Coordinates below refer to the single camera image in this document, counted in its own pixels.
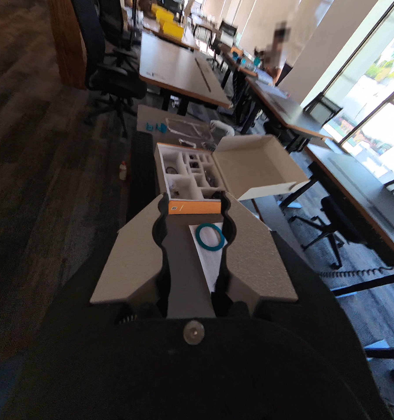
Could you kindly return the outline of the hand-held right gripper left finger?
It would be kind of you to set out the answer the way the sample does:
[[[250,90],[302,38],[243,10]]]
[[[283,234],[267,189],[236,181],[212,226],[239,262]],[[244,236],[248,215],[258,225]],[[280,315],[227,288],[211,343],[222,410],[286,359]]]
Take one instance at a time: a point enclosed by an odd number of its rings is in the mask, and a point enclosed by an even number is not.
[[[127,304],[133,313],[153,305],[168,314],[171,275],[163,240],[169,198],[158,195],[117,234],[90,304]]]

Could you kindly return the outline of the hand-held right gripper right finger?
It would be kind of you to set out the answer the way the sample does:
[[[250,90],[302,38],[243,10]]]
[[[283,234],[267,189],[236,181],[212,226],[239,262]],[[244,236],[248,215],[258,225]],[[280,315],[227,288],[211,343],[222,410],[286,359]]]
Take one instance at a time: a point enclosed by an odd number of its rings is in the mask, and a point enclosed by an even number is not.
[[[253,316],[265,302],[297,303],[270,229],[229,192],[221,192],[221,215],[226,245],[211,292],[216,317],[227,317],[236,304]]]

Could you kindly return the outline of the orange cardboard kit box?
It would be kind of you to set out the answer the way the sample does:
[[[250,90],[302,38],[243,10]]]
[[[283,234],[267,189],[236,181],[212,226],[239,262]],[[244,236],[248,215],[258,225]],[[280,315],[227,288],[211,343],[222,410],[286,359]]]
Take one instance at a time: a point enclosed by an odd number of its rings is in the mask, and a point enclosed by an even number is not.
[[[309,179],[272,135],[225,136],[211,152],[226,185],[238,201],[296,192]],[[176,201],[169,214],[219,214],[221,192],[214,201]]]

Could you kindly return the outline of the dark desk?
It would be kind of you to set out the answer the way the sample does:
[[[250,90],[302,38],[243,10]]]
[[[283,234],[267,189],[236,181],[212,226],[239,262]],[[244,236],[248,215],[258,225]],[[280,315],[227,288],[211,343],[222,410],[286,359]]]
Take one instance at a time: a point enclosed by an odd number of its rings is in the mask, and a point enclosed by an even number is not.
[[[173,113],[140,104],[137,111],[137,128],[132,130],[132,138],[136,131],[152,134],[154,150],[157,141],[166,140],[168,144],[178,145],[177,135],[169,132],[162,134],[156,128],[152,132],[146,131],[146,123],[151,123],[155,127],[156,123],[164,122],[166,118],[170,117],[202,123],[192,118],[179,117]],[[157,196],[160,190],[156,167],[155,178]],[[289,273],[290,279],[296,284],[296,280],[301,279],[302,267],[309,269],[312,267],[303,252],[298,250],[299,245],[278,207],[276,197],[260,197],[254,199],[254,201],[242,200],[241,203],[255,216],[260,217],[260,220],[275,232],[273,234],[275,241],[280,239],[280,243],[276,243],[276,246],[286,269],[292,270]],[[192,223],[197,224],[197,222],[221,221],[222,217],[219,214],[170,215],[167,217],[168,234],[163,241],[163,245],[167,250],[171,276],[168,318],[215,317],[210,292],[188,226]]]

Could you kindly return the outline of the office desk with wooden edge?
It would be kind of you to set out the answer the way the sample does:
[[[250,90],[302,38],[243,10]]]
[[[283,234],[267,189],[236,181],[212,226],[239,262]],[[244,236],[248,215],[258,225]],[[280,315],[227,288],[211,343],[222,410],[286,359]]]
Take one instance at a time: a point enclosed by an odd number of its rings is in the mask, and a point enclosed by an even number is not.
[[[166,18],[165,20],[167,22],[176,24],[178,27],[183,29],[182,37],[175,37],[172,34],[165,33],[163,29],[161,29],[159,19],[155,16],[149,17],[147,15],[144,15],[143,18],[143,30],[150,32],[157,36],[158,38],[170,42],[172,44],[175,44],[177,46],[183,47],[185,49],[191,50],[191,51],[199,51],[200,48],[196,44],[196,41],[194,39],[194,36],[192,34],[192,31],[187,26],[183,27],[182,25],[179,25],[178,22],[174,20],[174,14],[171,12],[162,13],[162,20]]]
[[[154,35],[142,33],[139,77],[163,89],[162,109],[170,97],[180,99],[178,115],[185,116],[190,102],[217,109],[231,102],[200,52],[191,52]]]
[[[393,194],[351,155],[317,145],[308,145],[305,151],[394,253]]]
[[[258,111],[262,110],[271,122],[278,123],[283,129],[290,129],[305,138],[333,140],[318,121],[307,114],[299,103],[284,95],[278,87],[269,86],[250,77],[246,77],[246,81],[254,108],[242,127],[242,135],[247,133]]]
[[[227,71],[241,72],[246,76],[258,78],[256,66],[253,61],[244,54],[243,50],[223,45],[221,48],[222,60],[226,63]]]

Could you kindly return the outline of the white foam sheet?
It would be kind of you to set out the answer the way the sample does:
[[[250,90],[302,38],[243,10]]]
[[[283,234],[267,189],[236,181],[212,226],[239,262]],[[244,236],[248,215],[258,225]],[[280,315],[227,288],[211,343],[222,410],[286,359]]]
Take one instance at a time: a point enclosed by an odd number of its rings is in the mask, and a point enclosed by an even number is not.
[[[222,233],[222,222],[189,225],[189,230],[208,289],[210,292],[214,292],[221,265],[222,250],[227,245],[227,240]]]

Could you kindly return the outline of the black perforated panel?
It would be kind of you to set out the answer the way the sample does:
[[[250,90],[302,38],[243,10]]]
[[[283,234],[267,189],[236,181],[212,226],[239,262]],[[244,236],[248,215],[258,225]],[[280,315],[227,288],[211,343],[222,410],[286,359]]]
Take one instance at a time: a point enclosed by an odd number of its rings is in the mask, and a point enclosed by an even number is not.
[[[133,219],[156,197],[153,137],[136,131],[131,141],[131,182],[126,222]]]

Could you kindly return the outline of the white plastic object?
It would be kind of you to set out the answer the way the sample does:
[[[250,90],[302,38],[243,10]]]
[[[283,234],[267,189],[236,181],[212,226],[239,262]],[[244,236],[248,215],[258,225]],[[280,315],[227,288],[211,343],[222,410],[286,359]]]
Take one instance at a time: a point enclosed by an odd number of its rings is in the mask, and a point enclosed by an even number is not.
[[[210,120],[210,132],[220,138],[235,135],[234,128],[220,120]]]

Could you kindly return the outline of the clear acrylic sheet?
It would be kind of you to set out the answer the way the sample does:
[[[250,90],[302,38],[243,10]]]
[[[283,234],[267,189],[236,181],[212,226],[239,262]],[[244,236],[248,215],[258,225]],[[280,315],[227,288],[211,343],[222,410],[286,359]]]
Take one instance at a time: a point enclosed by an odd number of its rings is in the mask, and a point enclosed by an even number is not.
[[[176,135],[200,140],[211,140],[210,126],[198,122],[188,122],[179,118],[166,118],[168,130]]]

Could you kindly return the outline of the large office window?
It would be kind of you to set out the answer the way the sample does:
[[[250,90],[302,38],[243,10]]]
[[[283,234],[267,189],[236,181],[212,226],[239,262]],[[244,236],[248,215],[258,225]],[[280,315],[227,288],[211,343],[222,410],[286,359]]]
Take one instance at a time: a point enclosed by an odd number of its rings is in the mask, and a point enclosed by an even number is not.
[[[325,130],[381,183],[394,179],[394,7],[327,89]]]

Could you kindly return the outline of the yellow plastic bin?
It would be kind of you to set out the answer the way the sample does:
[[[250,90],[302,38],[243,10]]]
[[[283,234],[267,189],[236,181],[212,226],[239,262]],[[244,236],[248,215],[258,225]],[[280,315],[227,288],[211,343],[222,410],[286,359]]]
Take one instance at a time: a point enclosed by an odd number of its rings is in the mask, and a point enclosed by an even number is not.
[[[174,38],[182,39],[184,36],[184,27],[173,21],[160,20],[159,28],[163,34]]]
[[[156,3],[152,4],[151,12],[158,22],[173,22],[174,14]]]

